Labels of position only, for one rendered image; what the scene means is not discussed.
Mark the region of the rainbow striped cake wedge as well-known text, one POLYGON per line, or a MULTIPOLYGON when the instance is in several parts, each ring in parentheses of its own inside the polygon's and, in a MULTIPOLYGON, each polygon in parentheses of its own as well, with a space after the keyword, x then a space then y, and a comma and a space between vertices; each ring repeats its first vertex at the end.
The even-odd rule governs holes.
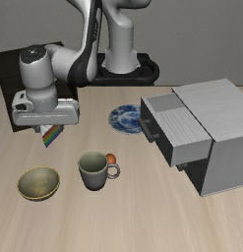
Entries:
POLYGON ((45 147, 49 147, 50 144, 59 136, 63 131, 62 125, 43 125, 40 127, 40 133, 42 141, 45 147))

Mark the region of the grey cabinet drawer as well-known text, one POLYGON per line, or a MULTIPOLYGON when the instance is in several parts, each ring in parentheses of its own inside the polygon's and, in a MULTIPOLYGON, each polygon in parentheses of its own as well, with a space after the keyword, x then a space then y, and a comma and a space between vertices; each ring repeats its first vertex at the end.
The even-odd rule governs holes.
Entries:
POLYGON ((209 156, 212 138, 175 93, 142 97, 138 122, 169 166, 209 156))

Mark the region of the grey cabinet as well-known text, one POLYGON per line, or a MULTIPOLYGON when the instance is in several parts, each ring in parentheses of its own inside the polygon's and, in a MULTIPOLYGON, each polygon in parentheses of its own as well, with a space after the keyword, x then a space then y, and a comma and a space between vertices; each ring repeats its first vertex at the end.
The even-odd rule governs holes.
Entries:
POLYGON ((243 92, 227 79, 173 91, 213 139, 200 195, 243 186, 243 92))

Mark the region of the blue and white plate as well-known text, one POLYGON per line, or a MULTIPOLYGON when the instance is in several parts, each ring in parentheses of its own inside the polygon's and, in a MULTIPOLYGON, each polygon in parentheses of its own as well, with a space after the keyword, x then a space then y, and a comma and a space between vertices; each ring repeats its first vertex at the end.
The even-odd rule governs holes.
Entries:
POLYGON ((108 123, 115 131, 126 134, 141 134, 142 129, 138 123, 141 107, 137 104, 124 104, 113 109, 108 115, 108 123))

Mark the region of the grey-green mug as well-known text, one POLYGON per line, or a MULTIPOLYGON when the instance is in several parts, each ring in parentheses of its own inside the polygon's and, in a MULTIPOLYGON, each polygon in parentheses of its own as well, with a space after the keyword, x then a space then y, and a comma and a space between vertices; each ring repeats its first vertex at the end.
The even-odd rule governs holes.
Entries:
POLYGON ((104 187, 106 179, 115 179, 120 175, 120 167, 109 163, 107 157, 99 152, 88 152, 78 160, 78 168, 84 185, 91 191, 104 187))

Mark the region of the olive bowl with yellow rim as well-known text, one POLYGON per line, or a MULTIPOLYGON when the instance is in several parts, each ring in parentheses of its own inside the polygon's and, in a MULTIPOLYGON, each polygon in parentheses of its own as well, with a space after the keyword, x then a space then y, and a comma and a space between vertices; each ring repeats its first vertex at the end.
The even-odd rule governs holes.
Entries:
POLYGON ((30 201, 50 198, 59 188, 60 176, 49 166, 37 166, 27 170, 18 180, 17 188, 22 197, 30 201))

